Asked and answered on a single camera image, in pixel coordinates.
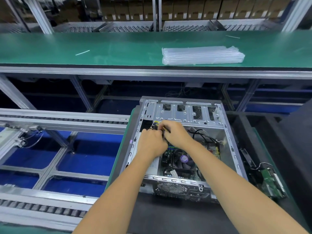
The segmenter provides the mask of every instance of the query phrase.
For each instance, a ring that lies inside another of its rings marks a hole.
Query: cooler fan
[[[175,169],[195,170],[195,162],[193,159],[182,149],[174,151],[173,167]]]

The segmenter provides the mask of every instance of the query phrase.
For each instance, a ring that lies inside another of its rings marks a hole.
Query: hand
[[[158,130],[164,130],[166,140],[179,149],[185,150],[186,146],[193,142],[192,137],[188,134],[180,122],[163,120],[159,123]]]
[[[154,158],[161,156],[167,148],[168,144],[162,137],[162,131],[152,129],[142,130],[138,141],[137,154],[153,160]]]

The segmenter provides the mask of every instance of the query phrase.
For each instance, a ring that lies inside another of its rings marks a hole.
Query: forearm
[[[196,141],[186,148],[240,234],[307,233],[291,216]]]
[[[101,195],[73,234],[126,233],[150,158],[136,154],[131,164]]]

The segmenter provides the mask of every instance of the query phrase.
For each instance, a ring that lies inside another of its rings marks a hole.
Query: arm
[[[130,165],[94,203],[73,234],[126,233],[146,170],[167,148],[161,131],[144,129]]]
[[[181,123],[162,121],[166,139],[185,150],[218,198],[222,208],[240,234],[307,234],[288,213],[193,140]]]

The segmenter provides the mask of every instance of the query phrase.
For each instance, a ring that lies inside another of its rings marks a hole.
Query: stack of plastic bags
[[[164,65],[241,63],[245,55],[232,46],[198,48],[163,48]]]

